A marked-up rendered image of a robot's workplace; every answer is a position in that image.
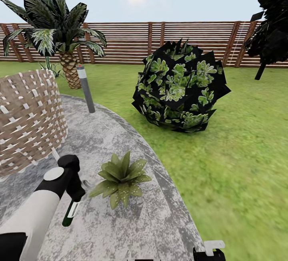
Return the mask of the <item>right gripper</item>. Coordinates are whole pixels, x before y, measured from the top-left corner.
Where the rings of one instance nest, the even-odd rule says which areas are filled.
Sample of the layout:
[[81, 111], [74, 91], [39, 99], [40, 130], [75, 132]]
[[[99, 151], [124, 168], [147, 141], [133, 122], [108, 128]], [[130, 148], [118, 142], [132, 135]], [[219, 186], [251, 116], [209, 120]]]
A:
[[216, 249], [213, 253], [214, 256], [207, 256], [205, 252], [196, 252], [193, 248], [194, 261], [226, 261], [225, 255], [220, 249]]

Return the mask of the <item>insectifuge atomizer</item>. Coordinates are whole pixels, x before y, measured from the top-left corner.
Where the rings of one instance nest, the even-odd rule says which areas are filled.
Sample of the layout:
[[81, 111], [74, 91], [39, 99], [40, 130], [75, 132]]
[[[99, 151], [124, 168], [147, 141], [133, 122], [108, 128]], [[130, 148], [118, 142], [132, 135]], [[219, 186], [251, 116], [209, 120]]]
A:
[[63, 226], [67, 227], [72, 223], [72, 219], [76, 213], [79, 202], [80, 202], [80, 199], [78, 201], [75, 201], [75, 202], [73, 200], [71, 200], [71, 203], [68, 207], [68, 210], [67, 210], [65, 217], [63, 219], [63, 222], [62, 222]]

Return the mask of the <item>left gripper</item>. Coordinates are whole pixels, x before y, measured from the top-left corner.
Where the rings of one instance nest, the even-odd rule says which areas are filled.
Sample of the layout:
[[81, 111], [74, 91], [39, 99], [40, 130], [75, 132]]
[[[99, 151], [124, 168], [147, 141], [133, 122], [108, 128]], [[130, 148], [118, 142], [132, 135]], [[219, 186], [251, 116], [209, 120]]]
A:
[[80, 177], [73, 184], [67, 185], [67, 188], [65, 189], [67, 194], [69, 194], [69, 196], [72, 198], [74, 202], [78, 201], [86, 193], [81, 186], [81, 181], [79, 180]]

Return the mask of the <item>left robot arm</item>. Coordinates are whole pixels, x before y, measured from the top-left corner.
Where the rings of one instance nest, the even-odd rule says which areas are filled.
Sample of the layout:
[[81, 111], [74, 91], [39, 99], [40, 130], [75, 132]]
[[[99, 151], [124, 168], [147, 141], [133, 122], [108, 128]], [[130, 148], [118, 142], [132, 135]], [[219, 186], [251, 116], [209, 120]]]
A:
[[0, 227], [0, 261], [35, 261], [64, 191], [78, 201], [96, 185], [88, 176], [78, 177], [80, 165], [73, 155], [57, 161], [58, 167], [44, 174], [32, 195]]

